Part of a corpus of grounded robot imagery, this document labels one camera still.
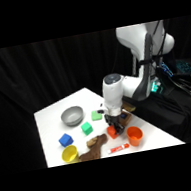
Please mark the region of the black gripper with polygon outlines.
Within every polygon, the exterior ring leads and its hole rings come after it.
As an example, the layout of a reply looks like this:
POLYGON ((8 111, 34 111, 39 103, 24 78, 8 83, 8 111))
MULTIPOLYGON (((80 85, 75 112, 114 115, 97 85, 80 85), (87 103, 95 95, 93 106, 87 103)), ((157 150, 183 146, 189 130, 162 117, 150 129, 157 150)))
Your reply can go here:
POLYGON ((117 131, 117 134, 121 135, 125 129, 125 127, 123 126, 123 124, 121 124, 120 122, 120 118, 121 116, 110 116, 105 114, 104 118, 106 120, 106 123, 108 123, 109 127, 108 129, 108 133, 114 134, 115 133, 115 128, 117 131))

